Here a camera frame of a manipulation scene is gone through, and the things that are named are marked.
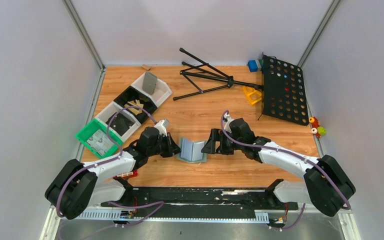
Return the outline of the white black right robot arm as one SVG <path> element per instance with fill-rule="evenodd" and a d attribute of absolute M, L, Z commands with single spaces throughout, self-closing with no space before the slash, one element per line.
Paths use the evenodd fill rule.
<path fill-rule="evenodd" d="M 276 166 L 302 179 L 302 182 L 282 180 L 274 186 L 275 198 L 282 203 L 312 204 L 329 217 L 341 209 L 351 209 L 349 200 L 356 188 L 334 157 L 304 155 L 269 138 L 256 136 L 243 118 L 234 119 L 228 112 L 223 113 L 220 128 L 211 129 L 201 151 L 210 155 L 241 151 L 248 159 Z"/>

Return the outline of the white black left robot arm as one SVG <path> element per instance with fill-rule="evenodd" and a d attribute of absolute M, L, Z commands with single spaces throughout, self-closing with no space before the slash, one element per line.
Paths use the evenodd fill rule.
<path fill-rule="evenodd" d="M 81 163 L 69 160 L 44 193 L 61 218 L 72 220 L 87 207 L 120 200 L 127 190 L 120 175 L 138 170 L 149 157 L 173 157 L 181 148 L 169 132 L 156 127 L 146 127 L 139 139 L 130 143 L 120 153 Z"/>

